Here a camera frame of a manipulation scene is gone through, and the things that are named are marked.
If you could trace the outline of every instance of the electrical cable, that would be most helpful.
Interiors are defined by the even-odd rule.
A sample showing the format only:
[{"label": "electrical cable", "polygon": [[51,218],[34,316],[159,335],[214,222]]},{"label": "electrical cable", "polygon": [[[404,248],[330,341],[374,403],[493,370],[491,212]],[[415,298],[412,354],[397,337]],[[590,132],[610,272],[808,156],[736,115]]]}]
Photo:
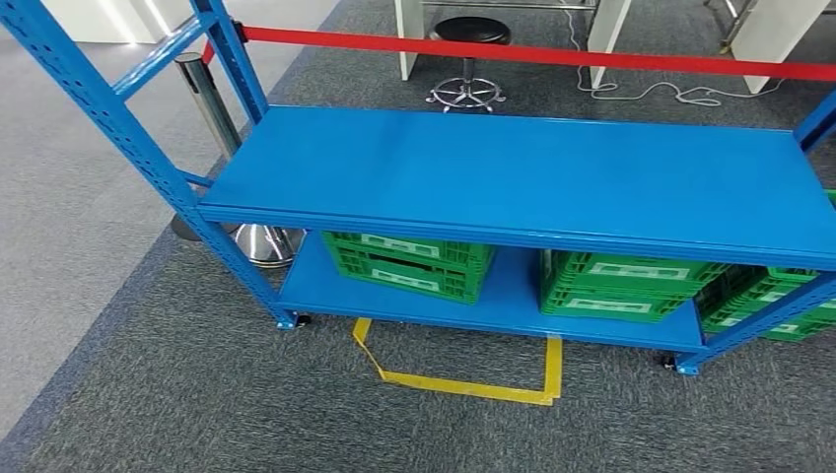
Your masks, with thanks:
[{"label": "electrical cable", "polygon": [[[566,5],[565,0],[559,0],[562,5]],[[582,51],[581,45],[578,43],[576,39],[577,32],[575,31],[575,18],[572,16],[572,12],[569,10],[564,10],[563,13],[566,15],[566,18],[569,20],[569,41],[575,46],[575,49]],[[618,89],[618,84],[614,82],[601,84],[596,88],[592,87],[584,87],[584,68],[588,66],[578,66],[578,85],[577,89],[581,92],[589,92],[590,97],[597,101],[640,101],[644,97],[646,97],[650,92],[652,92],[657,87],[670,87],[676,92],[676,95],[673,96],[677,101],[680,103],[685,103],[689,105],[699,105],[699,106],[721,106],[723,103],[718,101],[717,99],[709,99],[707,97],[701,99],[689,99],[688,95],[693,94],[695,92],[705,92],[706,96],[711,94],[717,94],[720,96],[731,97],[735,99],[754,99],[757,97],[765,96],[767,94],[772,94],[773,92],[777,91],[786,79],[781,79],[778,81],[777,84],[771,89],[766,91],[761,91],[757,94],[733,94],[731,92],[724,92],[717,89],[713,89],[711,87],[700,86],[695,87],[693,89],[688,89],[687,91],[682,91],[676,84],[671,82],[663,81],[657,82],[650,87],[648,87],[644,92],[635,96],[635,97],[608,97],[608,96],[600,96],[598,93],[601,92],[612,92]]]}]

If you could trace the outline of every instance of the white wall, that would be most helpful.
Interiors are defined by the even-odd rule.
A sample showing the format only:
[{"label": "white wall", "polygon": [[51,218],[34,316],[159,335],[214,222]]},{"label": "white wall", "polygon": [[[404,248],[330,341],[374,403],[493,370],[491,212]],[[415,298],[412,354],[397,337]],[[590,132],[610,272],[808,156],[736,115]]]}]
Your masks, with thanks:
[{"label": "white wall", "polygon": [[155,43],[166,32],[152,13],[156,6],[170,30],[191,16],[188,0],[42,0],[73,40]]}]

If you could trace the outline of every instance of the crate label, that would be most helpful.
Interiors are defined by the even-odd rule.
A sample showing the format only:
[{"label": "crate label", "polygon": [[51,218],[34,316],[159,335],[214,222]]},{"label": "crate label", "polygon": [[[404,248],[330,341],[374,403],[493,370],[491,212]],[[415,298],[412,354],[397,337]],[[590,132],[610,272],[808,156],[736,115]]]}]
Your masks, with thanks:
[{"label": "crate label", "polygon": [[740,321],[741,321],[741,319],[739,319],[739,318],[726,317],[723,320],[721,320],[718,325],[723,325],[724,327],[731,327],[732,325],[735,325]]},{"label": "crate label", "polygon": [[441,252],[437,246],[429,244],[413,243],[412,241],[401,241],[400,239],[386,238],[384,236],[360,234],[360,241],[365,244],[380,246],[388,249],[396,249],[412,254],[420,254],[431,258],[441,258]]},{"label": "crate label", "polygon": [[[724,327],[731,327],[733,325],[736,325],[740,321],[741,321],[740,318],[727,317],[727,318],[723,319],[718,325],[723,325]],[[798,330],[798,329],[799,329],[799,327],[795,324],[782,323],[781,325],[778,325],[777,327],[770,330],[770,332],[796,333],[796,330]]]},{"label": "crate label", "polygon": [[394,284],[402,284],[404,286],[409,286],[415,289],[421,289],[424,291],[433,291],[434,293],[441,291],[441,288],[439,288],[439,283],[436,283],[434,281],[424,281],[423,279],[408,278],[399,274],[381,271],[380,269],[373,269],[372,277],[383,281],[388,281]]},{"label": "crate label", "polygon": [[572,299],[566,307],[587,308],[589,310],[612,310],[616,312],[648,313],[652,304],[614,303],[612,301],[594,301],[591,299]]},{"label": "crate label", "polygon": [[[764,303],[773,303],[773,302],[777,301],[778,299],[780,299],[780,298],[782,298],[783,296],[786,296],[786,295],[787,295],[787,293],[777,293],[777,292],[773,291],[771,293],[766,293],[765,295],[760,297],[758,300],[762,301]],[[836,299],[831,299],[829,303],[824,303],[824,304],[820,305],[820,307],[836,308]]]},{"label": "crate label", "polygon": [[631,278],[672,279],[684,281],[691,272],[688,268],[661,268],[657,266],[633,266],[629,264],[596,263],[590,274],[627,276]]}]

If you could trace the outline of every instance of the gray carpet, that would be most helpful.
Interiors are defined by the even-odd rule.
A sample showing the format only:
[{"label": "gray carpet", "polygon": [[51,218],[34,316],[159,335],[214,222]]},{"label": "gray carpet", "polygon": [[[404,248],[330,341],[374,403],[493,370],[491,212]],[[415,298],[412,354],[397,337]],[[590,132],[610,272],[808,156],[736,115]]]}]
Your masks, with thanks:
[{"label": "gray carpet", "polygon": [[[328,27],[391,33],[390,3],[345,0]],[[621,49],[713,51],[719,32],[698,0],[675,2],[679,10],[635,3]],[[512,27],[517,43],[566,43],[562,15],[491,15]],[[809,46],[817,51],[800,54],[824,60],[836,50],[820,38]],[[642,102],[595,102],[574,90],[572,68],[480,66],[508,89],[499,111],[529,115],[789,127],[829,89],[788,82],[773,96],[714,109],[661,92]],[[271,101],[432,109],[423,95],[457,67],[422,57],[414,80],[402,84],[391,55],[306,50]],[[736,78],[616,71],[610,79],[629,94],[658,77],[743,90]],[[833,153],[831,142],[814,159],[829,183]],[[802,344],[758,341],[695,378],[662,370],[652,351],[566,343],[563,397],[543,408],[383,384],[353,344],[352,320],[320,315],[279,332],[201,245],[167,240],[166,248],[170,256],[144,291],[118,302],[124,320],[89,354],[24,471],[829,472],[836,465],[836,332]],[[537,338],[376,323],[369,344],[391,370],[541,383]]]}]

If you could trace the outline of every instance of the blue metal shelf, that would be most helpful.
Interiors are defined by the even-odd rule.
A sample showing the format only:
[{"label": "blue metal shelf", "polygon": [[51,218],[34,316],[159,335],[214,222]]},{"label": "blue metal shelf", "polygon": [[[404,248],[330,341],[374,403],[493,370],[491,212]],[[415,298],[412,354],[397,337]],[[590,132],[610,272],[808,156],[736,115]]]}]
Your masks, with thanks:
[{"label": "blue metal shelf", "polygon": [[321,235],[314,232],[305,238],[282,285],[279,304],[293,310],[398,322],[521,335],[559,335],[566,340],[677,352],[705,350],[692,302],[659,323],[543,315],[537,307],[536,267],[537,250],[500,247],[479,302],[459,304],[342,277]]},{"label": "blue metal shelf", "polygon": [[836,269],[836,213],[788,131],[272,106],[198,210],[216,222]]},{"label": "blue metal shelf", "polygon": [[[222,0],[112,87],[39,1],[0,23],[276,319],[330,312],[668,349],[679,372],[836,298],[836,218],[802,152],[836,130],[836,93],[796,130],[268,107]],[[206,33],[254,125],[214,183],[178,169],[125,101]],[[210,186],[198,196],[189,182]],[[534,251],[503,247],[473,306],[338,277],[317,233],[278,293],[218,222],[824,270],[704,342],[693,303],[660,323],[546,316]]]}]

